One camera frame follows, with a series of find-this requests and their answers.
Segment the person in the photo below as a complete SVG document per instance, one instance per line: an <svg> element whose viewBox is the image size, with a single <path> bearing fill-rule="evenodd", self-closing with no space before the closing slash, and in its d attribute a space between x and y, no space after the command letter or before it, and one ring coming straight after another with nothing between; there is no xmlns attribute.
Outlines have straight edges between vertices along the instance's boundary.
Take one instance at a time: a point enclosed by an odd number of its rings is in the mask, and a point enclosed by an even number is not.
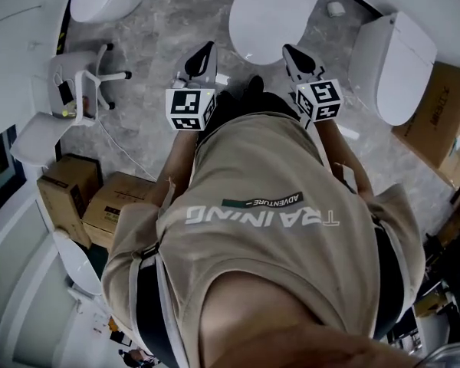
<svg viewBox="0 0 460 368"><path fill-rule="evenodd" d="M123 358L124 363L132 368L149 368L156 365L155 358L141 349L132 349L129 352L119 349L118 353Z"/></svg>
<svg viewBox="0 0 460 368"><path fill-rule="evenodd" d="M130 266L156 246L191 368L418 363L376 341L424 274L406 193L374 195L332 120L315 123L330 173L298 121L254 77L240 100L219 94L204 132L176 135L152 204L123 208L103 274L125 333Z"/></svg>

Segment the gray tile floor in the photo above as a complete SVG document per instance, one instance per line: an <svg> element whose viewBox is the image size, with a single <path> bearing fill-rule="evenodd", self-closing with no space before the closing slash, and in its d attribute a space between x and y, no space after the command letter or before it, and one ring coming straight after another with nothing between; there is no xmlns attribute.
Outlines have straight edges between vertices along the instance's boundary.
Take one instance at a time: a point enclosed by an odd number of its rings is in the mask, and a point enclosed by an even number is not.
<svg viewBox="0 0 460 368"><path fill-rule="evenodd" d="M342 2L346 14L329 18L326 4ZM106 71L133 72L133 79L103 84L103 92L116 102L116 109L100 111L110 135L143 167L158 176L170 151L174 132L165 118L165 89L181 54L207 40L218 45L218 71L242 81L260 74L268 91L287 101L289 80L282 61L259 67L242 60L232 47L228 18L233 0L144 0L122 21L102 25L71 22L67 51L97 50L103 41L113 42ZM354 96L347 69L354 42L363 23L373 16L353 0L320 0L301 46L316 51L327 66L325 77L339 79L347 104L338 123L357 131L360 138L349 143L366 168L376 192L403 182L422 232L435 232L449 214L452 190L391 133L389 126L368 111ZM100 160L103 174L119 170L146 177L110 141L97 124L72 127L61 140L64 153L72 152Z"/></svg>

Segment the black shorts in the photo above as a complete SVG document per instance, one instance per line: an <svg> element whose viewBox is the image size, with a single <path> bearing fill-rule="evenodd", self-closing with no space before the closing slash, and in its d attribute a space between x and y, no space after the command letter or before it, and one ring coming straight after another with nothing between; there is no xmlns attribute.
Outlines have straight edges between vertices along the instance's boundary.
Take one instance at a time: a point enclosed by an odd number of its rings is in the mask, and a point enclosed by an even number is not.
<svg viewBox="0 0 460 368"><path fill-rule="evenodd" d="M216 97L216 108L206 129L199 134L198 146L223 124L238 117L253 113L282 113L300 121L297 113L282 98L273 93L258 95L244 94L241 100L235 99L228 91Z"/></svg>

